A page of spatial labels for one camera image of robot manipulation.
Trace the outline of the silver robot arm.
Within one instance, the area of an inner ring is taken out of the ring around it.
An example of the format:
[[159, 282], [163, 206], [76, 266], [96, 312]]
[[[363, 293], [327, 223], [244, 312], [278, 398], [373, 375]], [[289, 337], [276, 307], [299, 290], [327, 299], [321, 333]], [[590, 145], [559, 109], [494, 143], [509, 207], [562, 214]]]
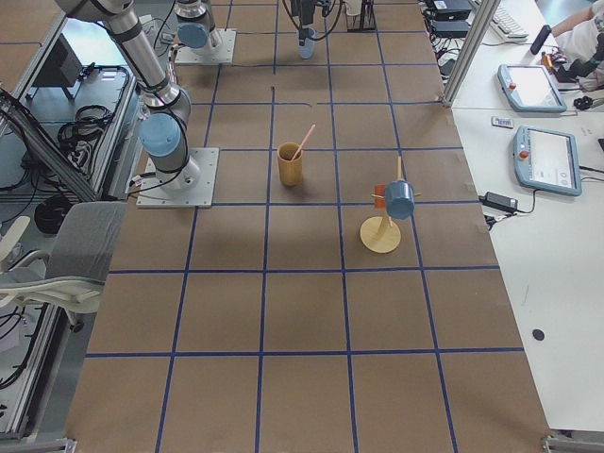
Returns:
[[[318, 41], [312, 28], [315, 10], [327, 17], [333, 10], [331, 1], [282, 2], [287, 16], [297, 30], [298, 48], [310, 50]], [[214, 52], [223, 45], [223, 37], [211, 10], [210, 1], [175, 1], [174, 13], [178, 25], [176, 34], [180, 42], [198, 52]]]
[[137, 77], [148, 109], [140, 126], [140, 141], [154, 164], [156, 188], [167, 193], [190, 190], [200, 175], [186, 136], [191, 99], [161, 66], [134, 3], [59, 1], [58, 6], [72, 19], [103, 25]]

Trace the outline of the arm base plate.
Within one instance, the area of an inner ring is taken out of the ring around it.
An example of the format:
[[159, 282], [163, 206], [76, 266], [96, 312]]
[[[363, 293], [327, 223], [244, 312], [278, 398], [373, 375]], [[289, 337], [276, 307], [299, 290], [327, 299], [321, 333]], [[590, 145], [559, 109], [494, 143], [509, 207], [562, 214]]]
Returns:
[[220, 149], [189, 149], [189, 163], [180, 174], [157, 173], [145, 178], [136, 205], [140, 209], [210, 208], [214, 194]]
[[233, 61], [236, 30], [203, 26], [181, 26], [177, 32], [180, 46], [174, 57], [176, 65], [230, 65]]

